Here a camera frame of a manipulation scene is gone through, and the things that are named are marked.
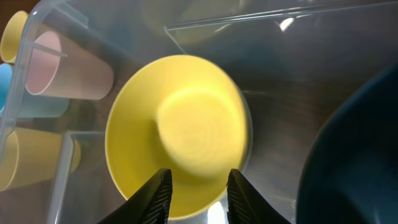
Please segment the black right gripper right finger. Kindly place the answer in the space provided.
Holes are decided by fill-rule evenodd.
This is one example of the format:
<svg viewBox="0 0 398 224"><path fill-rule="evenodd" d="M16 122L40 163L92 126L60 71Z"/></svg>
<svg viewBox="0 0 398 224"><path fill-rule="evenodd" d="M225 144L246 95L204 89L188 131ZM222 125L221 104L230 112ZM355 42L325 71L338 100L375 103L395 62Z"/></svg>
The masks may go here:
<svg viewBox="0 0 398 224"><path fill-rule="evenodd" d="M237 169L227 183L229 224L290 224Z"/></svg>

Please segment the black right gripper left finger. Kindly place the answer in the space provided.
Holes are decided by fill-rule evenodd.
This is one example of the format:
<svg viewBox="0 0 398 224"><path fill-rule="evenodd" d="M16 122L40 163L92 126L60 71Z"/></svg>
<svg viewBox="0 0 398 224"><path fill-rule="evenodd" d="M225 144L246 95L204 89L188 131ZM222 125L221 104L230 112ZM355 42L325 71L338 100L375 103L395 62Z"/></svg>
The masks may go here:
<svg viewBox="0 0 398 224"><path fill-rule="evenodd" d="M124 204L98 224L167 224L172 192L172 171L159 169Z"/></svg>

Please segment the yellow small bowl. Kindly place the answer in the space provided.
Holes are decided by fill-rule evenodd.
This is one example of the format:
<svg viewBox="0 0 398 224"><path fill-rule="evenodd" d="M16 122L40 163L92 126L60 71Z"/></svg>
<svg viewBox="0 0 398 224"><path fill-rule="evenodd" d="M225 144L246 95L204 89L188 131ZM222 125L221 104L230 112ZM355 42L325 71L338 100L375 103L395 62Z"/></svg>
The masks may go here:
<svg viewBox="0 0 398 224"><path fill-rule="evenodd" d="M184 220L226 195L231 169L243 170L252 144L246 100L215 63L172 55L138 70L108 116L111 178L130 198L159 169L172 172L169 219Z"/></svg>

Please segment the dark blue bowl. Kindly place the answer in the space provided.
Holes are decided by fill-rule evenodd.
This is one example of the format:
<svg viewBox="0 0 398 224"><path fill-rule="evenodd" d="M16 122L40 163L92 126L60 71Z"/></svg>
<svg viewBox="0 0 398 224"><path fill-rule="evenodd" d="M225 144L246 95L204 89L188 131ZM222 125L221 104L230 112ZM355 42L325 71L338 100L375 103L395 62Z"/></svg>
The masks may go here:
<svg viewBox="0 0 398 224"><path fill-rule="evenodd" d="M322 127L307 158L297 223L397 223L397 65Z"/></svg>

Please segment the yellow cup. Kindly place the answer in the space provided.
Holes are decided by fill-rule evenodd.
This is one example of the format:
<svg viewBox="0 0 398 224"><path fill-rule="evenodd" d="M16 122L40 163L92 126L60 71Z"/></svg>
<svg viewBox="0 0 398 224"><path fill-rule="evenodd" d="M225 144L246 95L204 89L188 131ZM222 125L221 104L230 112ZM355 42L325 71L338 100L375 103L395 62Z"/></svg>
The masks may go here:
<svg viewBox="0 0 398 224"><path fill-rule="evenodd" d="M15 63L22 31L28 18L25 11L17 11L8 21L1 39L1 59L6 63Z"/></svg>
<svg viewBox="0 0 398 224"><path fill-rule="evenodd" d="M52 179L57 171L63 136L16 128L7 136L1 159L1 191Z"/></svg>

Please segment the pink cup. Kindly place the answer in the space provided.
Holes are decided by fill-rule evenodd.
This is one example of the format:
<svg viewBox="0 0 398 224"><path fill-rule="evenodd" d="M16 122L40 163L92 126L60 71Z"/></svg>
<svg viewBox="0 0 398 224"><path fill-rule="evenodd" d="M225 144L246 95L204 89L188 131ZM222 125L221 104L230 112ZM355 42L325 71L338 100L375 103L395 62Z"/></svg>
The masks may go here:
<svg viewBox="0 0 398 224"><path fill-rule="evenodd" d="M56 32L34 42L26 90L32 95L100 100L111 90L112 68L97 56Z"/></svg>

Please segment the light blue cup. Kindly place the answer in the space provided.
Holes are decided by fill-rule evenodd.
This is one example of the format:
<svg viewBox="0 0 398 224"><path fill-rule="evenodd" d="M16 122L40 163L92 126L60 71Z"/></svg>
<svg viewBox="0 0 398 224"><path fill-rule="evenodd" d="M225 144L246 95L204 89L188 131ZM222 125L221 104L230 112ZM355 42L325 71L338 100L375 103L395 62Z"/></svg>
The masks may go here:
<svg viewBox="0 0 398 224"><path fill-rule="evenodd" d="M5 113L4 107L11 84L12 71L12 65L1 64L1 116ZM18 118L56 118L66 112L69 102L68 98L35 96L25 90Z"/></svg>

